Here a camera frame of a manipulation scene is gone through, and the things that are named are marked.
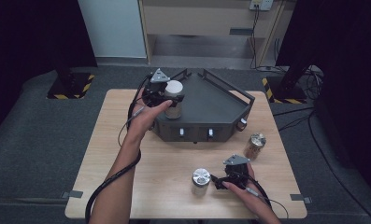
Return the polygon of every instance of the yellow and black hazard tape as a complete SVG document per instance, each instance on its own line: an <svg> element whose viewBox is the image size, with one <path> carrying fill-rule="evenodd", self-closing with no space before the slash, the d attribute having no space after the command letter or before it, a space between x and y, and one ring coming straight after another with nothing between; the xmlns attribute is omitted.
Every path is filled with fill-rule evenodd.
<svg viewBox="0 0 371 224"><path fill-rule="evenodd" d="M279 103L279 104L306 104L307 101L303 99L276 99L273 95L272 90L270 89L269 83L266 78L262 79L264 84L264 89L266 90L266 97L270 103Z"/></svg>
<svg viewBox="0 0 371 224"><path fill-rule="evenodd" d="M83 87L83 91L79 94L48 94L49 99L59 99L59 100L66 100L66 99L81 99L86 95L86 92L89 90L90 85L94 79L94 75L89 75L85 86Z"/></svg>

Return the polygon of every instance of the metal can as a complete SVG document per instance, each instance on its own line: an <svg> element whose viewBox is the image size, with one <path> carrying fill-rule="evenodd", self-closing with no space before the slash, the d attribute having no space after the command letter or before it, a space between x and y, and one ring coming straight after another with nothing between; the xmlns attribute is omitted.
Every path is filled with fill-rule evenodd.
<svg viewBox="0 0 371 224"><path fill-rule="evenodd" d="M255 161L265 144L266 138L262 133L252 134L244 148L244 156Z"/></svg>
<svg viewBox="0 0 371 224"><path fill-rule="evenodd" d="M167 82L167 87L164 90L164 95L176 97L182 94L183 85L179 81L170 80ZM181 117L182 103L178 102L175 107L168 107L165 110L165 116L168 119L177 119Z"/></svg>
<svg viewBox="0 0 371 224"><path fill-rule="evenodd" d="M199 168L195 170L192 175L192 193L197 196L205 195L210 179L211 176L206 169Z"/></svg>

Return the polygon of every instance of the gray carpet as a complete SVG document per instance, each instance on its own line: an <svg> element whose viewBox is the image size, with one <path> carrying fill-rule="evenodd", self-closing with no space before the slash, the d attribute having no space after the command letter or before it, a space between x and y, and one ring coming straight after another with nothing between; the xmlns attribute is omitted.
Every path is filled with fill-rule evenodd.
<svg viewBox="0 0 371 224"><path fill-rule="evenodd" d="M82 68L96 75L84 99L48 100L46 93L56 78L54 72L34 77L0 127L0 199L59 199L72 189L93 127L110 89L135 89L152 67L100 66ZM162 68L169 76L179 68ZM245 91L264 91L268 73L250 70L211 69ZM301 84L306 86L306 79ZM312 106L270 104L273 114ZM276 116L278 127L307 116L311 110ZM345 186L371 213L371 190L360 174L335 159L318 117L311 119L327 160ZM283 223L371 223L366 212L343 190L311 138L307 120L280 132L299 188L312 203L302 220ZM0 203L0 223L83 223L64 215L65 203Z"/></svg>

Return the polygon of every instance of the wooden tabletop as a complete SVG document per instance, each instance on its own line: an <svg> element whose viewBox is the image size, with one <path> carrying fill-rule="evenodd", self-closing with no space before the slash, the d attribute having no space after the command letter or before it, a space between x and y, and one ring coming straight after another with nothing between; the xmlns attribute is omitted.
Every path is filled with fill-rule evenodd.
<svg viewBox="0 0 371 224"><path fill-rule="evenodd" d="M73 187L83 195L69 199L67 217L84 218L86 203L104 181L120 150L118 133L135 93L135 90L107 92ZM224 177L222 162L233 154L243 156L243 148L253 133L266 137L261 154L251 162L256 180L270 199L286 207L290 218L307 215L304 202L292 201L290 196L300 191L266 97L260 91L249 94L255 97L255 102L248 126L227 142L164 142L154 132L147 132L141 144L142 158L136 167L131 218L255 218L229 190L210 184L204 196L192 193L194 170L205 168L217 177ZM281 206L276 203L272 206L278 217L286 217Z"/></svg>

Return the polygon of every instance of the black curtain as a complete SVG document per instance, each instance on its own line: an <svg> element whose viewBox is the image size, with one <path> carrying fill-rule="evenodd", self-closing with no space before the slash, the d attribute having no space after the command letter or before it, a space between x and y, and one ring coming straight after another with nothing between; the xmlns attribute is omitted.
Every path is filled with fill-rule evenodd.
<svg viewBox="0 0 371 224"><path fill-rule="evenodd" d="M324 73L316 106L339 159L371 187L371 0L298 0L277 65L305 56Z"/></svg>
<svg viewBox="0 0 371 224"><path fill-rule="evenodd" d="M97 66L76 0L0 0L0 123L27 79Z"/></svg>

